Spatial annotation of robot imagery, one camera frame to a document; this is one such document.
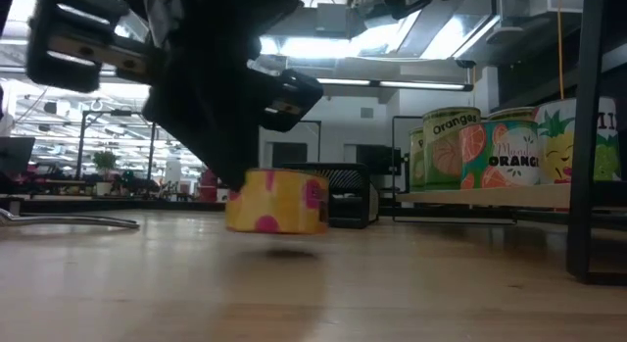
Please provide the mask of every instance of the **green can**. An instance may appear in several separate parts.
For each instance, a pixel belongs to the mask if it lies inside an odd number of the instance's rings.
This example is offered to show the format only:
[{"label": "green can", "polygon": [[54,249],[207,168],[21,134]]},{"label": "green can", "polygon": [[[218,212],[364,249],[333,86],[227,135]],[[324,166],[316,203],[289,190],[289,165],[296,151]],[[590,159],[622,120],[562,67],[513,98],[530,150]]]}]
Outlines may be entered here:
[{"label": "green can", "polygon": [[533,122],[535,117],[535,107],[518,107],[510,108],[502,111],[495,112],[488,116],[490,122],[505,122],[505,121],[527,121]]},{"label": "green can", "polygon": [[540,183],[538,125],[527,121],[483,122],[459,132],[461,189]]},{"label": "green can", "polygon": [[410,188],[424,189],[424,130],[422,127],[410,132]]},{"label": "green can", "polygon": [[481,122],[481,111],[472,107],[444,108],[426,114],[424,166],[426,190],[456,190],[461,179],[459,131]]}]

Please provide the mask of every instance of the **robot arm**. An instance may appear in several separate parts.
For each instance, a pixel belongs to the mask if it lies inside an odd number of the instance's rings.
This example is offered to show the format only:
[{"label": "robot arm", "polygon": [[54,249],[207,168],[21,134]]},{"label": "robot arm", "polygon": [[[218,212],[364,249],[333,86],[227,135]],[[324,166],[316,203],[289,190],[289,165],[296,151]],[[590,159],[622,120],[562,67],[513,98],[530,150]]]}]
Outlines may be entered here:
[{"label": "robot arm", "polygon": [[[300,0],[38,0],[26,73],[35,82],[81,92],[99,85],[103,64],[151,85],[143,114],[176,137],[238,190],[257,164],[259,126],[289,131],[322,97],[315,78],[248,69],[260,36]],[[393,17],[431,0],[384,0]],[[63,8],[72,7],[91,17]],[[150,25],[151,41],[114,34],[129,7]],[[53,57],[54,51],[90,65]]]}]

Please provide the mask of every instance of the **wooden shelf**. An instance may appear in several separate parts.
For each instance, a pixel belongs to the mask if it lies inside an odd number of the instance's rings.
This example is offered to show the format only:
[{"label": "wooden shelf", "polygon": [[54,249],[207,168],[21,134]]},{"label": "wooden shelf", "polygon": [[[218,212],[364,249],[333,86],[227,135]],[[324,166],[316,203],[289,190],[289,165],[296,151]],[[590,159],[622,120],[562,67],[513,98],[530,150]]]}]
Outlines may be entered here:
[{"label": "wooden shelf", "polygon": [[397,195],[397,201],[423,204],[570,208],[570,184],[548,184],[511,188],[437,190]]}]

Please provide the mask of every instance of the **orange can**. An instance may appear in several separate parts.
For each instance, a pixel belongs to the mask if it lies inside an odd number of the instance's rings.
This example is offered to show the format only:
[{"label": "orange can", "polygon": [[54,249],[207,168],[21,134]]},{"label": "orange can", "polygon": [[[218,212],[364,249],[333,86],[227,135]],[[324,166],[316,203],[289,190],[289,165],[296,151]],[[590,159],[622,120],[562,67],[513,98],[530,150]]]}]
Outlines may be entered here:
[{"label": "orange can", "polygon": [[238,232],[321,234],[328,227],[329,182],[314,173],[250,170],[230,192],[226,226]]}]

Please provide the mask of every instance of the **potted plant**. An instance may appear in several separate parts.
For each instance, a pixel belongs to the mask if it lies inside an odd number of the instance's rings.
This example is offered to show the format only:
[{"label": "potted plant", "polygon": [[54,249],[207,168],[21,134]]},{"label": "potted plant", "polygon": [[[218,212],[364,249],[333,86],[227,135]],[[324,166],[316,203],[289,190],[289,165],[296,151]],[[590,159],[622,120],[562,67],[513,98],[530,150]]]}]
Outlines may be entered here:
[{"label": "potted plant", "polygon": [[109,172],[116,167],[118,157],[111,151],[96,152],[92,158],[96,170],[103,175],[104,181],[96,183],[96,195],[104,196],[111,192],[112,183],[109,181]]}]

